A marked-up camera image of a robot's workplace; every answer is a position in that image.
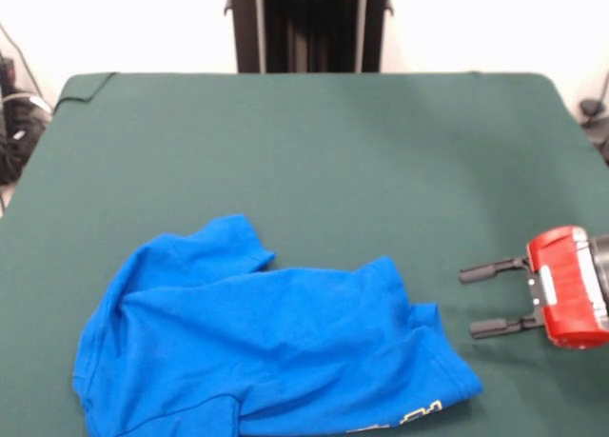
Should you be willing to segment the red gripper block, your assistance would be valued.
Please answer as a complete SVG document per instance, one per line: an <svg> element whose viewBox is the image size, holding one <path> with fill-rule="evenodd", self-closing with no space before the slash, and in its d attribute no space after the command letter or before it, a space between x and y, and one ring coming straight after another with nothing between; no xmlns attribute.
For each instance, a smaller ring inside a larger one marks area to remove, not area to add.
<svg viewBox="0 0 609 437"><path fill-rule="evenodd" d="M559 348L589 349L608 343L608 236L589 236L579 226L552 228L534 237L525 257L464 268L461 283L487 281L514 269L540 279L540 314L496 318L469 326L473 339L510 335L545 326Z"/></svg>

